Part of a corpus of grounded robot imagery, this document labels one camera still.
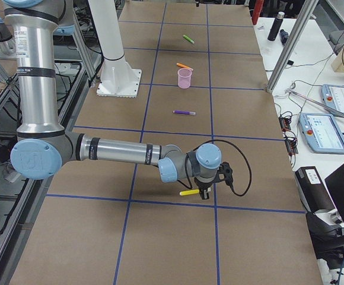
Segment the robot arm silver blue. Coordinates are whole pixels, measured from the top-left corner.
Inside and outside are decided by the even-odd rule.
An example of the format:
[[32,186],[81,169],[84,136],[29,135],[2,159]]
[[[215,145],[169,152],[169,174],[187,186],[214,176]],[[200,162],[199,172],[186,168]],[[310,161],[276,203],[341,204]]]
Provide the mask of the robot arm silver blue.
[[183,153],[175,145],[105,140],[68,132],[59,123],[53,34],[72,24],[71,1],[5,1],[5,19],[14,29],[22,124],[11,163],[23,176],[46,179],[67,162],[109,160],[153,165],[163,182],[193,178],[202,199],[224,177],[221,150],[204,143]]

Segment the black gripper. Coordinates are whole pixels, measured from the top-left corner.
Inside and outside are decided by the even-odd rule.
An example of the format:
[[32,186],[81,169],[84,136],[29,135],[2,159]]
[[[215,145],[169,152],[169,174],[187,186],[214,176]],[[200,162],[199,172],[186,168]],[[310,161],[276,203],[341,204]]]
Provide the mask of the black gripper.
[[198,187],[199,195],[202,200],[208,200],[210,199],[210,192],[212,185],[214,184],[212,181],[209,182],[203,182],[199,180],[198,178],[195,178],[195,184]]

